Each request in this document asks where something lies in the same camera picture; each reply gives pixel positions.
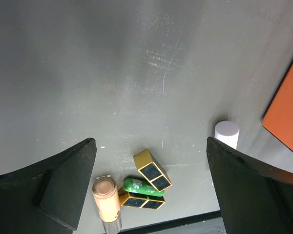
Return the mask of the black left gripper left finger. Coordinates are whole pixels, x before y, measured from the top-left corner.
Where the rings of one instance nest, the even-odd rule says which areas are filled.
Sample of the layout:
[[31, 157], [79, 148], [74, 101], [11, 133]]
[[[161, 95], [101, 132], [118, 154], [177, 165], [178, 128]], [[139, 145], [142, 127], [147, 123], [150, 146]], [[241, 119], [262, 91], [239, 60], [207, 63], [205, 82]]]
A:
[[0, 175], [0, 234], [71, 234], [78, 228], [96, 141]]

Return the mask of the white cap mint tube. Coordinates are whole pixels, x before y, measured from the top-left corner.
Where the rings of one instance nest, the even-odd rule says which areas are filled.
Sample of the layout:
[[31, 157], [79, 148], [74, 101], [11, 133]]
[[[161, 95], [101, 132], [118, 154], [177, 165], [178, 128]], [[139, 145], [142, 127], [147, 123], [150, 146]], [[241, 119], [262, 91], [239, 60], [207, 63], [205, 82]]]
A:
[[239, 133], [240, 128], [231, 121], [221, 121], [214, 128], [214, 137], [234, 149], [237, 149]]

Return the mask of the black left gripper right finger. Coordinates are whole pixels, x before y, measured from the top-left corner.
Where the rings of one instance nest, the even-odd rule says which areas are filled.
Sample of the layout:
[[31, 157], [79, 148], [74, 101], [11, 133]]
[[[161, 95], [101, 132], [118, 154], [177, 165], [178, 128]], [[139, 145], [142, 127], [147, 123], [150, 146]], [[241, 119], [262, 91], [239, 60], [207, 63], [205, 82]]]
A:
[[208, 137], [207, 158], [229, 234], [293, 234], [293, 173]]

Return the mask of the peach foundation tube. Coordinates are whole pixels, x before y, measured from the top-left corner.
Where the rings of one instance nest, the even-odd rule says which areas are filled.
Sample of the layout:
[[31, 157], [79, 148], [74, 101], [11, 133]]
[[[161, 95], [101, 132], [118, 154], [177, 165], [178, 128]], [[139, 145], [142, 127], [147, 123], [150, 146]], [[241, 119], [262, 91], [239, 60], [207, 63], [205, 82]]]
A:
[[92, 193], [106, 234], [118, 234], [122, 228], [121, 205], [117, 185], [110, 176], [95, 180]]

